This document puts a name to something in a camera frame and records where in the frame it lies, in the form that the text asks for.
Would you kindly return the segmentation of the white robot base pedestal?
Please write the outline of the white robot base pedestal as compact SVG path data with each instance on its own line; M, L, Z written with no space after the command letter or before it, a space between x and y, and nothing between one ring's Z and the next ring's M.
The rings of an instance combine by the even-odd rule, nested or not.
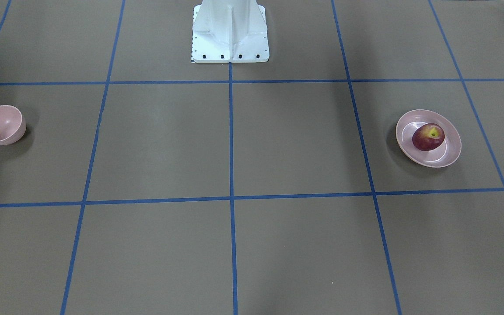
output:
M266 9L256 0L204 0L194 6L192 21L194 63L270 59Z

